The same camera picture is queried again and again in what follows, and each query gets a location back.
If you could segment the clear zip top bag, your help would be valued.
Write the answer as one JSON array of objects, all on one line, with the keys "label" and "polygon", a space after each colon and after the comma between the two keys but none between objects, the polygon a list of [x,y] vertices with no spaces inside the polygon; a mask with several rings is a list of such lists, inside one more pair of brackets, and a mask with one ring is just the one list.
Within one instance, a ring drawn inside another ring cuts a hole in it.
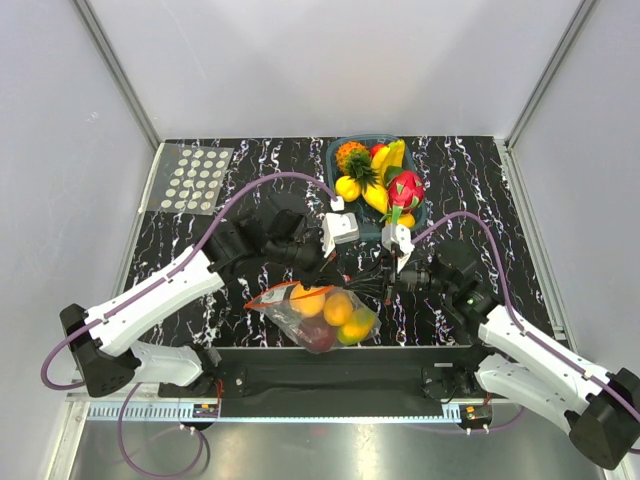
[{"label": "clear zip top bag", "polygon": [[297,346],[321,354],[376,336],[381,321],[355,293],[337,286],[281,283],[245,304],[264,314]]}]

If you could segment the yellow green mango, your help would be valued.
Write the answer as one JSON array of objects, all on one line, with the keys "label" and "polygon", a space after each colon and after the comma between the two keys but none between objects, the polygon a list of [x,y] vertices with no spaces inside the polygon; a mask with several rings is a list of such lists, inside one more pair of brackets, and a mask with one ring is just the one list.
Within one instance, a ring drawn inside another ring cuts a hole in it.
[{"label": "yellow green mango", "polygon": [[353,345],[366,339],[374,325],[376,315],[368,308],[356,309],[350,319],[337,332],[337,339],[343,345]]}]

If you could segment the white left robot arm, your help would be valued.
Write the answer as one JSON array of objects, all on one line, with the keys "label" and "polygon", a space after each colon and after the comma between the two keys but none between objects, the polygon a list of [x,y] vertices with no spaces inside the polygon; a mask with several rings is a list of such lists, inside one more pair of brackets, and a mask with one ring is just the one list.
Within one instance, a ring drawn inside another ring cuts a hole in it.
[{"label": "white left robot arm", "polygon": [[298,270],[305,286],[334,284],[329,264],[341,215],[325,215],[319,232],[300,241],[304,217],[289,209],[256,210],[213,230],[171,263],[115,298],[84,308],[65,307],[59,318],[92,398],[113,394],[130,383],[171,384],[196,396],[215,386],[215,352],[194,345],[166,347],[141,336],[192,301],[215,293],[266,263]]}]

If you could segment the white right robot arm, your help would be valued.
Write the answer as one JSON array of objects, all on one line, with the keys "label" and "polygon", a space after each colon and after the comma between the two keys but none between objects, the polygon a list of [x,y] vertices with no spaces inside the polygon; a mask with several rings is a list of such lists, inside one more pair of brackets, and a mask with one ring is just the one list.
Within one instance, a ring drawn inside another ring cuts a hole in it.
[{"label": "white right robot arm", "polygon": [[517,403],[568,435],[595,465],[616,469],[639,440],[639,378],[616,373],[564,347],[510,311],[480,280],[479,260],[462,242],[441,244],[428,264],[409,267],[384,252],[349,283],[388,301],[400,292],[429,292],[474,344],[457,364],[454,384],[466,396],[485,391]]}]

